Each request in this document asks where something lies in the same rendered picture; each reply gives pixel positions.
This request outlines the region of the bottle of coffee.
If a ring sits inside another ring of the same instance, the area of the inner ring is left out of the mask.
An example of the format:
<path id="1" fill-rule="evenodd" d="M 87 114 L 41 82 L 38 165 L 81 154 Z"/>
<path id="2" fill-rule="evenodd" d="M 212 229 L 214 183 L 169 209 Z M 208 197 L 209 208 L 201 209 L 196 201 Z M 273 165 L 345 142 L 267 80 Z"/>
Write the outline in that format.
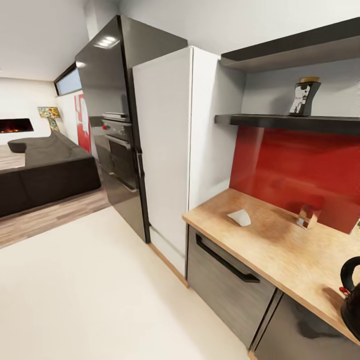
<path id="1" fill-rule="evenodd" d="M 313 99 L 322 84 L 319 80 L 316 76 L 301 78 L 295 85 L 294 102 L 287 113 L 289 117 L 311 116 Z"/>

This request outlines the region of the paper coffee filter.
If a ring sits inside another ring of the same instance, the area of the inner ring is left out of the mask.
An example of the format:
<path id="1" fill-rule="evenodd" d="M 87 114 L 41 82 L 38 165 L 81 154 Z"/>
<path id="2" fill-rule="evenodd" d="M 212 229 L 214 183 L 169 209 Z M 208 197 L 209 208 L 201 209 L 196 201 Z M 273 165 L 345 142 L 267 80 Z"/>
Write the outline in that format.
<path id="1" fill-rule="evenodd" d="M 239 223 L 243 227 L 251 224 L 250 217 L 248 213 L 245 211 L 245 209 L 228 214 L 228 216 L 234 219 L 237 223 Z"/>

